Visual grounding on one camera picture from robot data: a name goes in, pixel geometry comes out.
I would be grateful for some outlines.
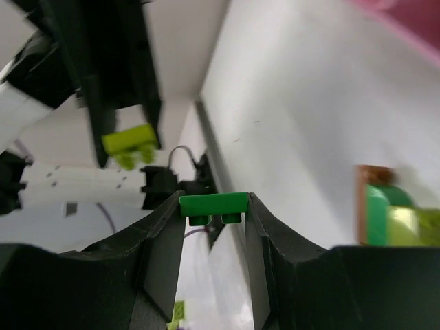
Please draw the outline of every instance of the pink container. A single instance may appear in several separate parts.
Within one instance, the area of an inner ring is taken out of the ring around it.
[[[440,66],[440,0],[351,0]]]

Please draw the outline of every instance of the pink bin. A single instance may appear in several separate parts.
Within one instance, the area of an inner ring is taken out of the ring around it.
[[[440,0],[351,0],[440,66]]]

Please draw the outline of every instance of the wire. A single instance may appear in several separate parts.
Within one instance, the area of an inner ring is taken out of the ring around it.
[[[107,222],[110,225],[111,231],[114,234],[116,234],[115,222],[111,218],[111,215],[110,215],[109,211],[101,203],[96,203],[95,205],[96,205],[97,208],[99,208],[101,210],[102,214],[104,215],[104,218],[107,220]]]
[[[14,145],[16,146],[16,148],[29,160],[34,160],[34,156],[33,154],[31,154],[31,152],[29,151],[28,148],[26,148],[26,145],[20,140],[20,139],[16,139],[14,141]],[[100,211],[102,212],[102,214],[104,215],[104,218],[107,220],[107,222],[109,223],[110,227],[111,227],[111,231],[116,234],[116,226],[115,226],[115,221],[113,221],[113,219],[111,218],[111,215],[109,213],[109,211],[101,204],[101,203],[96,203],[95,204],[97,208],[100,209]]]
[[[189,236],[191,236],[191,235],[193,235],[193,234],[196,234],[196,233],[198,233],[198,232],[206,232],[206,230],[205,230],[205,228],[199,228],[199,229],[191,230],[190,232],[187,232],[187,233],[185,234],[184,239],[185,239],[186,237],[189,237]]]
[[[173,163],[173,154],[177,149],[184,149],[188,155],[190,156],[192,165],[195,167],[195,169],[197,169],[197,162],[195,161],[195,157],[193,152],[191,151],[191,149],[189,149],[187,146],[176,146],[171,152],[170,155],[168,157],[168,168],[171,169],[171,165]]]

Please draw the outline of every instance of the cable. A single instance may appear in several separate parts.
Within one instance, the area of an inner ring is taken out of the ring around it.
[[[114,234],[116,234],[115,222],[111,218],[111,215],[110,215],[109,211],[101,203],[96,203],[95,205],[96,205],[97,208],[99,208],[101,210],[102,214],[104,215],[104,218],[107,220],[107,222],[110,225],[111,231]]]
[[[14,145],[16,146],[16,148],[29,160],[34,160],[34,156],[33,154],[30,153],[29,149],[26,148],[26,145],[20,140],[20,139],[16,139],[14,141]],[[109,223],[110,227],[111,227],[111,231],[116,234],[116,226],[115,226],[115,221],[113,221],[113,219],[111,218],[111,215],[109,213],[109,211],[101,204],[101,203],[96,203],[95,204],[97,208],[100,209],[100,211],[102,212],[102,214],[104,215],[104,218],[107,220],[107,222]]]
[[[205,228],[199,228],[199,229],[191,230],[190,232],[187,232],[187,233],[185,234],[184,239],[185,239],[186,237],[189,237],[189,236],[191,236],[191,235],[193,235],[193,234],[196,234],[196,233],[198,233],[198,232],[206,232],[206,230],[205,230]]]
[[[176,146],[171,152],[170,155],[168,157],[168,168],[171,169],[171,163],[173,162],[173,154],[177,149],[184,149],[188,155],[190,156],[192,165],[194,166],[194,168],[197,170],[197,162],[195,161],[195,157],[193,152],[191,151],[191,149],[189,149],[187,146]]]

